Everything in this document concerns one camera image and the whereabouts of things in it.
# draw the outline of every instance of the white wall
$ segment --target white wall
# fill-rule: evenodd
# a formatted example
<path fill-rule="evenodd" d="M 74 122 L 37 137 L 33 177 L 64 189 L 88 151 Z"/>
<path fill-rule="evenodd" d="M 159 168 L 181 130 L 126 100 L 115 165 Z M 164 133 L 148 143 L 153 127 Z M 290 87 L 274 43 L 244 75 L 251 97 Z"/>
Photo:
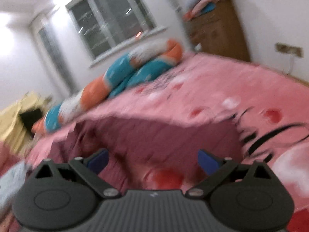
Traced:
<path fill-rule="evenodd" d="M 29 91 L 42 96 L 61 95 L 46 74 L 27 28 L 0 28 L 0 109 Z"/>
<path fill-rule="evenodd" d="M 252 61 L 287 72 L 290 57 L 277 53 L 275 43 L 303 47 L 305 58 L 295 58 L 292 75 L 309 81 L 309 0 L 234 0 L 234 4 Z"/>
<path fill-rule="evenodd" d="M 157 38 L 173 37 L 180 40 L 185 49 L 189 49 L 190 45 L 186 40 L 176 13 L 169 2 L 167 0 L 144 0 L 144 2 L 150 13 L 153 15 L 156 25 L 167 27 L 167 30 L 110 56 L 93 68 L 89 68 L 93 59 L 80 39 L 78 32 L 75 29 L 75 25 L 66 9 L 60 8 L 49 17 L 49 22 L 52 24 L 55 31 L 69 69 L 72 71 L 73 78 L 80 88 L 83 88 L 93 79 L 104 74 L 108 67 L 112 65 L 117 58 L 128 52 L 130 49 L 137 47 L 139 44 L 151 42 Z"/>

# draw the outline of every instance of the electrical cord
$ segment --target electrical cord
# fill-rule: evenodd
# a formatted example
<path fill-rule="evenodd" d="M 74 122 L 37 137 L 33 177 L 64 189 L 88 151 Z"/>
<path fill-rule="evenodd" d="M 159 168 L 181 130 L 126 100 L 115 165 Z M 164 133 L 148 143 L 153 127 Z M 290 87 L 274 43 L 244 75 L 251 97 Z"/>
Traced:
<path fill-rule="evenodd" d="M 287 73 L 287 75 L 290 75 L 293 72 L 294 69 L 294 64 L 295 64 L 295 57 L 293 53 L 290 53 L 291 57 L 290 57 L 290 63 L 289 63 L 289 71 Z"/>

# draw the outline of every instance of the wall outlet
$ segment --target wall outlet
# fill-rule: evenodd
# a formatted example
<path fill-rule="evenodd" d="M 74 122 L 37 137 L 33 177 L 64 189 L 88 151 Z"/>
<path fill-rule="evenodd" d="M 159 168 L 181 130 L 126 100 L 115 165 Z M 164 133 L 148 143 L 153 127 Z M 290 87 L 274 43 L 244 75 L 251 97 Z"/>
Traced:
<path fill-rule="evenodd" d="M 304 57 L 304 51 L 301 47 L 290 46 L 285 43 L 276 43 L 275 47 L 277 52 L 291 54 L 301 58 Z"/>

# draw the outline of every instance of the bed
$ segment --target bed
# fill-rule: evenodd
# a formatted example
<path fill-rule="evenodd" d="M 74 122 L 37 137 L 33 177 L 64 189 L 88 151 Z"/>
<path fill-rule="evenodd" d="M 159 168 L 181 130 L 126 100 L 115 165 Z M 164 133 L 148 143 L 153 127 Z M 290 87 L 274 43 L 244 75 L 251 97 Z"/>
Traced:
<path fill-rule="evenodd" d="M 41 139 L 27 161 L 61 163 L 108 148 L 99 176 L 124 192 L 138 187 L 129 173 L 136 163 L 161 163 L 197 182 L 205 177 L 199 149 L 243 163 L 265 159 L 299 211 L 309 204 L 308 102 L 309 88 L 262 66 L 191 54 Z"/>

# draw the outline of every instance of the wooden wardrobe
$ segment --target wooden wardrobe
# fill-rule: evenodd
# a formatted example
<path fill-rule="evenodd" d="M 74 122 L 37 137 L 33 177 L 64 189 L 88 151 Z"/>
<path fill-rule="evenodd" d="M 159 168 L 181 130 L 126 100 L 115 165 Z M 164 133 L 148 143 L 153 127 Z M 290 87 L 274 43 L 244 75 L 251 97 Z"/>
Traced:
<path fill-rule="evenodd" d="M 190 39 L 202 51 L 250 62 L 247 43 L 232 0 L 222 0 L 216 8 L 189 22 Z"/>

